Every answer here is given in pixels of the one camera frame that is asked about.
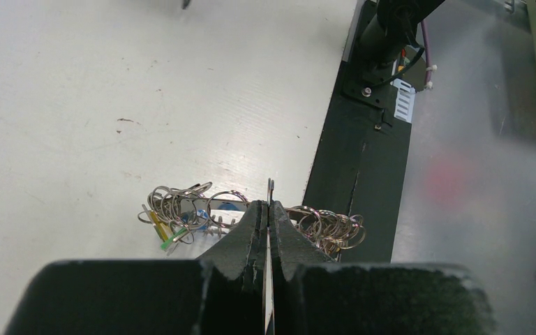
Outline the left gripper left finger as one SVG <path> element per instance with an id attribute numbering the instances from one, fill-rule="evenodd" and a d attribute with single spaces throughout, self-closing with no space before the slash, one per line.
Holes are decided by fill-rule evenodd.
<path id="1" fill-rule="evenodd" d="M 61 260 L 31 280 L 7 334 L 263 334 L 266 202 L 190 260 Z"/>

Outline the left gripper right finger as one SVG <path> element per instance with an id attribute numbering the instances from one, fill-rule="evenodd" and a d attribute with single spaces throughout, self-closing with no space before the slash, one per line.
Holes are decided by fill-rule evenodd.
<path id="1" fill-rule="evenodd" d="M 339 263 L 269 203 L 277 334 L 497 334 L 472 272 L 446 263 Z"/>

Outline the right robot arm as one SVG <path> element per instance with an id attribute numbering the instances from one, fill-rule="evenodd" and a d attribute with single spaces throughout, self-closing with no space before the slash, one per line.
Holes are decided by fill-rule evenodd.
<path id="1" fill-rule="evenodd" d="M 417 28 L 444 0 L 378 1 L 375 15 L 359 30 L 357 55 L 367 62 L 386 65 L 409 45 L 419 49 Z"/>

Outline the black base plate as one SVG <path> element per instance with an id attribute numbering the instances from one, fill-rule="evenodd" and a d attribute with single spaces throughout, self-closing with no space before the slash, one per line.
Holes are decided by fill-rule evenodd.
<path id="1" fill-rule="evenodd" d="M 382 95 L 383 107 L 343 92 L 355 34 L 374 14 L 374 1 L 357 2 L 302 202 L 363 216 L 365 239 L 342 251 L 342 262 L 391 261 L 412 132 L 394 115 L 396 87 Z"/>

